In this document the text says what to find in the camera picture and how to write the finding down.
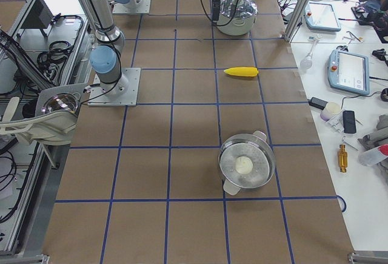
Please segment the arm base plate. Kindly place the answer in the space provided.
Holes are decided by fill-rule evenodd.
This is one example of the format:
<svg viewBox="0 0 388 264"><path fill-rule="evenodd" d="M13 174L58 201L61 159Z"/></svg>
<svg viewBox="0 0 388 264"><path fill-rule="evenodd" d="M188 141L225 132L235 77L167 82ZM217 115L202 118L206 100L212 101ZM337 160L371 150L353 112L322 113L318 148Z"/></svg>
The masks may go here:
<svg viewBox="0 0 388 264"><path fill-rule="evenodd" d="M122 75L117 84L101 83L97 74L93 82L87 105L90 107L136 106L138 99L140 68L122 68Z"/></svg>
<svg viewBox="0 0 388 264"><path fill-rule="evenodd" d="M149 14L151 0L114 0L114 15Z"/></svg>

